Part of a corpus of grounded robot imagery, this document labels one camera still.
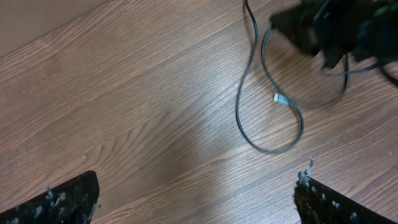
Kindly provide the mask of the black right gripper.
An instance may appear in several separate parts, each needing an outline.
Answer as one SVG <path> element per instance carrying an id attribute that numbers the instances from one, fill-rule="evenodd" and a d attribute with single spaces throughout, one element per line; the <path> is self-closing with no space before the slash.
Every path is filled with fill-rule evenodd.
<path id="1" fill-rule="evenodd" d="M 301 2 L 274 13 L 269 20 L 272 28 L 288 38 L 301 53 L 315 56 L 320 51 L 320 44 L 313 20 L 322 6 L 322 2 Z"/>

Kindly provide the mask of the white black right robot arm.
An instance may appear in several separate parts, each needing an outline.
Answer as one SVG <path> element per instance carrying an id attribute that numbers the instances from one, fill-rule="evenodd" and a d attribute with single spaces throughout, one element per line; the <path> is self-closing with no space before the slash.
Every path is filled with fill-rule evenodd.
<path id="1" fill-rule="evenodd" d="M 322 52 L 328 68 L 347 53 L 357 62 L 397 60 L 397 1 L 306 0 L 271 15 L 270 22 L 301 53 Z"/>

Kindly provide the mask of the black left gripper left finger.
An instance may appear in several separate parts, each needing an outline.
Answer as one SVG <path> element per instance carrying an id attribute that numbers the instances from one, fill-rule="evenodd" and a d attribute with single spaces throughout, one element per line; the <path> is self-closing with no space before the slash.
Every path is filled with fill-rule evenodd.
<path id="1" fill-rule="evenodd" d="M 1 224 L 90 224 L 100 186 L 88 170 L 20 205 L 1 213 Z"/>

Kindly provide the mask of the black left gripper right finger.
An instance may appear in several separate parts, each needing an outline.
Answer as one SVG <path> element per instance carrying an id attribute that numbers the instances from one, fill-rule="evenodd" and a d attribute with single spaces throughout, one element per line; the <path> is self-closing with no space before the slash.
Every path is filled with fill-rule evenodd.
<path id="1" fill-rule="evenodd" d="M 298 173 L 294 188 L 294 202 L 302 224 L 395 224 L 311 178 L 313 167 L 311 160 Z"/>

